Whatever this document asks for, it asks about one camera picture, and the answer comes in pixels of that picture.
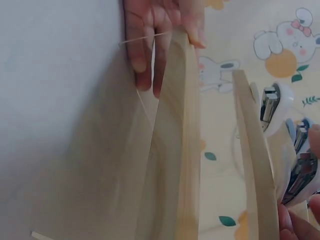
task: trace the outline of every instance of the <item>curved wooden piece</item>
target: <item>curved wooden piece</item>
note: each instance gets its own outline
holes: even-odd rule
[[[279,240],[278,208],[268,148],[243,70],[232,72],[242,151],[249,240]]]
[[[200,102],[194,47],[173,32],[148,159],[136,240],[197,240]]]

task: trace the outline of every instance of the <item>pink bow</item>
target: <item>pink bow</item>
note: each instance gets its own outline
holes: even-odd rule
[[[306,36],[306,37],[310,37],[311,35],[311,29],[307,26],[301,26],[300,25],[300,22],[299,20],[294,20],[292,23],[291,23],[291,26],[295,29],[299,29],[301,32],[303,32],[303,34]]]

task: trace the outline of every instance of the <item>orange circle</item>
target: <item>orange circle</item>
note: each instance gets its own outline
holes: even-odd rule
[[[238,219],[239,227],[234,232],[235,240],[248,240],[248,215],[244,211]]]
[[[206,6],[207,7],[212,7],[215,10],[222,10],[224,9],[224,0],[207,0],[206,1]]]
[[[201,151],[205,150],[207,144],[205,141],[203,141],[202,139],[200,139],[200,149]]]
[[[297,58],[290,50],[283,49],[280,54],[271,53],[265,61],[265,68],[276,78],[291,77],[297,69]]]

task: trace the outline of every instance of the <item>wooden frame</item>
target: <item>wooden frame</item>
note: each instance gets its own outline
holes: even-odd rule
[[[136,240],[197,240],[200,100],[195,49],[173,31],[152,134]]]

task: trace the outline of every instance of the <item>cartoon bunny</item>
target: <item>cartoon bunny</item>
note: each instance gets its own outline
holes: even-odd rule
[[[293,21],[280,23],[275,31],[261,31],[254,36],[254,52],[261,60],[267,60],[272,53],[281,54],[284,49],[290,50],[298,64],[312,59],[320,47],[320,34],[313,35],[310,29],[313,16],[306,8],[295,12]]]
[[[215,63],[210,58],[201,56],[199,58],[200,91],[203,92],[210,89],[216,89],[219,93],[232,91],[232,82],[222,79],[222,72],[230,72],[238,69],[239,66],[240,63],[237,60]]]

